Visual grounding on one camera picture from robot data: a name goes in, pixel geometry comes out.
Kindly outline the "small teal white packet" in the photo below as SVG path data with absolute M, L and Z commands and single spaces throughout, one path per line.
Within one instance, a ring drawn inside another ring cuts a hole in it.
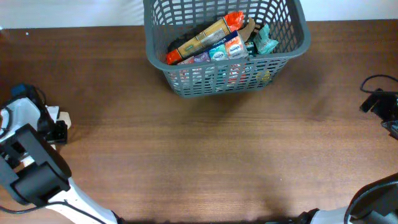
M 270 27 L 266 24 L 254 37 L 254 44 L 259 54 L 270 54 L 279 44 L 269 37 Z

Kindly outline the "beige paper pouch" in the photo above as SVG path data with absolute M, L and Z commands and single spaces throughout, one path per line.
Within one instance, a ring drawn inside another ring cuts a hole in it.
M 254 19 L 250 17 L 248 19 L 248 24 L 244 28 L 238 30 L 238 34 L 243 42 L 246 42 L 250 38 L 252 32 L 254 31 L 255 25 Z

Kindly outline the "Kleenex tissue multipack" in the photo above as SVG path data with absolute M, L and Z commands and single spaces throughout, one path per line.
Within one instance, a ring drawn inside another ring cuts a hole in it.
M 232 60 L 238 58 L 244 58 L 249 55 L 246 46 L 244 45 L 243 39 L 241 38 L 238 31 L 234 31 L 227 36 L 223 37 L 217 43 L 208 47 L 201 54 L 191 56 L 181 62 L 178 65 L 185 65 L 199 62 L 211 62 L 221 60 Z

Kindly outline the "San Remo spaghetti packet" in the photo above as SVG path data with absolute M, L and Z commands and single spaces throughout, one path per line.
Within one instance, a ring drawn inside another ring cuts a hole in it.
M 239 30 L 243 25 L 244 14 L 242 11 L 231 12 L 225 15 L 189 41 L 185 42 L 175 50 L 166 55 L 169 65 L 179 63 L 182 60 L 199 53 L 200 51 L 215 44 L 223 37 Z

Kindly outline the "clear plastic pouch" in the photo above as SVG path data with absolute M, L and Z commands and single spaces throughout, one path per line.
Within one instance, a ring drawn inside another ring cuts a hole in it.
M 60 112 L 60 117 L 57 121 L 64 121 L 65 124 L 67 125 L 67 129 L 70 129 L 70 127 L 72 125 L 69 113 L 64 112 L 64 111 Z M 25 158 L 23 158 L 23 160 L 22 160 L 22 164 L 24 167 L 31 165 L 33 162 L 34 162 L 34 160 L 31 156 L 25 156 Z

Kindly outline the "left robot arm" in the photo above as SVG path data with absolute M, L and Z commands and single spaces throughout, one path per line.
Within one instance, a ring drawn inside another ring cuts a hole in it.
M 56 149 L 68 141 L 70 115 L 47 105 L 33 85 L 16 85 L 11 95 L 1 105 L 1 185 L 19 204 L 33 206 L 16 213 L 46 208 L 73 223 L 123 223 L 76 185 Z

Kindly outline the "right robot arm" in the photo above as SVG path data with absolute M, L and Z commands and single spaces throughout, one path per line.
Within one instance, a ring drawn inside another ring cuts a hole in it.
M 359 109 L 381 118 L 381 126 L 397 139 L 397 93 L 378 88 Z M 365 185 L 354 195 L 349 205 L 335 210 L 314 208 L 303 212 L 293 223 L 378 223 L 397 224 L 397 174 Z

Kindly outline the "dark grey plastic basket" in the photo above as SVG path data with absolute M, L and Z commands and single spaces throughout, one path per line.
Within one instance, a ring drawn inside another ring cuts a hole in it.
M 254 32 L 269 26 L 278 41 L 265 55 L 234 60 L 169 65 L 166 55 L 230 12 L 243 12 L 244 22 L 254 19 Z M 264 88 L 292 58 L 310 46 L 310 31 L 299 0 L 144 1 L 147 58 L 176 94 L 184 97 Z

